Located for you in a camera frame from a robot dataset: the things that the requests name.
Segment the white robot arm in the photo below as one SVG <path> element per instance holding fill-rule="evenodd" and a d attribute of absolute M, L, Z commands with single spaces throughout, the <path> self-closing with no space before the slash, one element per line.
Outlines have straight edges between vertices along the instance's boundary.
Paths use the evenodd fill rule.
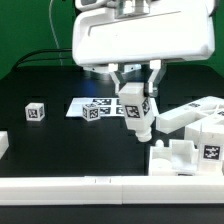
<path fill-rule="evenodd" d="M 206 60 L 215 51 L 212 16 L 220 0 L 75 0 L 80 10 L 72 37 L 77 65 L 146 64 L 146 96 L 158 94 L 167 62 Z"/>

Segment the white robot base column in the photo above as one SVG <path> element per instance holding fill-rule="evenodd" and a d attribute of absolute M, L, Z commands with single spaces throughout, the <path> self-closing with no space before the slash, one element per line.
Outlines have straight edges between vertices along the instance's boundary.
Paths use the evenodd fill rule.
<path fill-rule="evenodd" d="M 118 65 L 116 63 L 83 67 L 83 70 L 85 71 L 88 77 L 99 79 L 99 80 L 109 80 L 110 74 L 112 72 L 115 72 L 117 69 L 118 69 Z"/>

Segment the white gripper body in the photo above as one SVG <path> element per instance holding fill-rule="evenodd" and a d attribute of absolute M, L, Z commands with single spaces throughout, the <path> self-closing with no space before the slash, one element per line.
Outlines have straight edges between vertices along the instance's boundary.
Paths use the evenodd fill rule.
<path fill-rule="evenodd" d="M 215 50 L 216 0 L 154 0 L 145 15 L 118 18 L 97 7 L 76 18 L 72 55 L 80 66 L 206 60 Z"/>

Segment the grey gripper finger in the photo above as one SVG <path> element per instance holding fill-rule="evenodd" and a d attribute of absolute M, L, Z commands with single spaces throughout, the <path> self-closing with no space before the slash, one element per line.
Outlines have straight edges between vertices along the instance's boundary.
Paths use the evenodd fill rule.
<path fill-rule="evenodd" d="M 119 71 L 119 65 L 117 63 L 109 63 L 108 72 L 115 84 L 115 93 L 118 94 L 121 85 L 125 83 L 122 73 Z"/>
<path fill-rule="evenodd" d="M 149 68 L 152 72 L 144 83 L 144 96 L 155 98 L 158 95 L 158 85 L 166 73 L 166 64 L 163 60 L 151 60 Z"/>

